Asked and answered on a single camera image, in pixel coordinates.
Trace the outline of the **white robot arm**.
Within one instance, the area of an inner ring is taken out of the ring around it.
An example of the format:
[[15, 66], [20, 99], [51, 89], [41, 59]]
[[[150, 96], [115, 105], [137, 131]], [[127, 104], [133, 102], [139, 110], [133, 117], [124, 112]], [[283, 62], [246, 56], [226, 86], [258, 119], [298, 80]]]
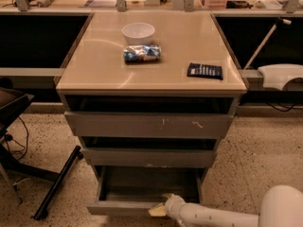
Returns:
[[166, 194], [164, 203], [152, 207], [152, 217], [168, 216], [180, 227], [303, 227], [303, 193], [288, 185], [271, 187], [258, 215], [208, 208]]

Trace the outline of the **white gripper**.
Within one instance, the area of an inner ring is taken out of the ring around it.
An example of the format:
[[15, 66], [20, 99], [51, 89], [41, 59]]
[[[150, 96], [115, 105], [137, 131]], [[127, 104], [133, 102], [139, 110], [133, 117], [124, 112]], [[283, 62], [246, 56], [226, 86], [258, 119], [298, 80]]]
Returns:
[[183, 198], [173, 193], [164, 193], [161, 197], [167, 199], [164, 203], [159, 203], [149, 210], [152, 217], [165, 217], [168, 215], [175, 220], [182, 219], [182, 209], [187, 204]]

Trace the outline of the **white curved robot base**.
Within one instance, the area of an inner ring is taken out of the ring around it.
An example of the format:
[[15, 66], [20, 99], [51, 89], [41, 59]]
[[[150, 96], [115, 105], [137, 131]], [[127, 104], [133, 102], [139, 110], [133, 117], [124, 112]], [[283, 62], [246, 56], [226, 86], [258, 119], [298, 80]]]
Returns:
[[270, 64], [261, 66], [258, 71], [263, 76], [263, 87], [282, 91], [284, 86], [293, 79], [303, 79], [303, 65]]

